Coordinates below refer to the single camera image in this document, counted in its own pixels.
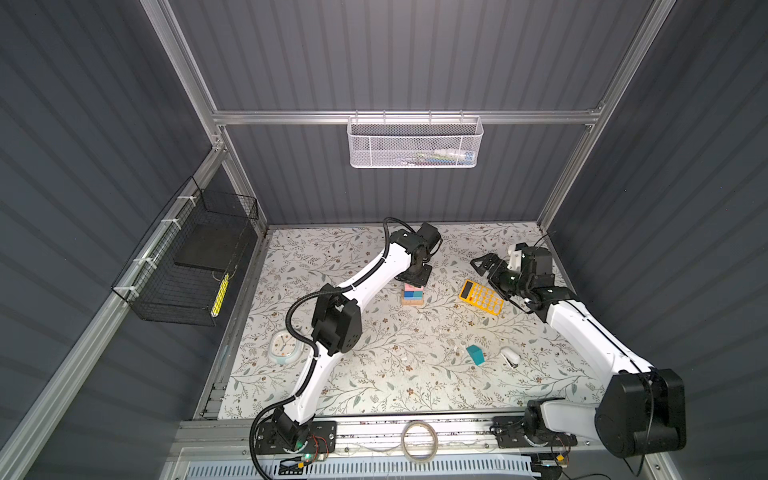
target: black wire basket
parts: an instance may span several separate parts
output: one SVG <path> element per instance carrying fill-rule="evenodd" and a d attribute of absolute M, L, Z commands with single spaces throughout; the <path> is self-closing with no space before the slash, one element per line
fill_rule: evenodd
<path fill-rule="evenodd" d="M 112 286 L 143 320 L 215 326 L 228 319 L 257 244 L 257 200 L 200 190 L 167 223 L 156 246 L 126 263 L 138 272 L 131 285 Z"/>

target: white wire basket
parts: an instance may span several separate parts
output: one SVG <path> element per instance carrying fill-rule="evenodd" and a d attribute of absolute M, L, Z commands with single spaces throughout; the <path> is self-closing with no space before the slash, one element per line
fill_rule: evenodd
<path fill-rule="evenodd" d="M 349 163 L 354 168 L 472 168 L 482 122 L 464 115 L 349 117 Z"/>

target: clock face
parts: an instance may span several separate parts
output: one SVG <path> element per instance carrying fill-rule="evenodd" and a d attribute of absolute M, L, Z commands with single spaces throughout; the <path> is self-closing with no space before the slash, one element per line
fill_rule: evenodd
<path fill-rule="evenodd" d="M 287 331 L 278 332 L 272 337 L 270 353 L 276 357 L 291 356 L 299 348 L 299 340 L 293 338 Z"/>

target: floral tablecloth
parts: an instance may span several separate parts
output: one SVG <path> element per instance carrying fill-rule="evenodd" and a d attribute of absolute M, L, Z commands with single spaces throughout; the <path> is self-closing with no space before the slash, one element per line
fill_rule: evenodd
<path fill-rule="evenodd" d="M 391 282 L 379 293 L 363 312 L 362 339 L 323 389 L 318 415 L 489 409 L 523 406 L 545 396 L 599 402 L 604 390 L 591 368 L 535 315 L 505 303 L 501 314 L 492 316 L 458 297 L 465 280 L 481 281 L 470 259 L 487 252 L 506 257 L 510 244 L 533 244 L 541 235 L 536 225 L 437 227 L 444 242 L 431 261 L 425 305 L 401 306 L 400 282 Z M 264 406 L 288 396 L 306 354 L 292 365 L 278 366 L 267 358 L 266 345 L 284 328 L 289 305 L 325 283 L 336 285 L 349 278 L 383 243 L 381 227 L 273 233 L 221 419 L 253 418 Z M 562 284 L 559 272 L 557 282 Z M 299 308 L 294 325 L 308 332 L 313 309 L 314 302 Z M 469 358 L 464 348 L 468 345 L 484 352 L 486 361 L 480 366 Z M 503 346 L 521 353 L 517 369 L 499 355 Z"/>

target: yellow label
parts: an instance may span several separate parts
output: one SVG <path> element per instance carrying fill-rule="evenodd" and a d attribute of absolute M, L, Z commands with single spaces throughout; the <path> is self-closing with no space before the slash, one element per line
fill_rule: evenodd
<path fill-rule="evenodd" d="M 213 317 L 219 316 L 219 312 L 221 311 L 221 304 L 224 303 L 224 295 L 227 294 L 227 287 L 230 285 L 230 274 L 227 273 L 224 275 L 224 280 L 221 280 L 221 284 L 219 285 L 219 293 L 216 295 L 216 301 L 214 302 L 214 307 L 210 310 L 210 315 Z"/>

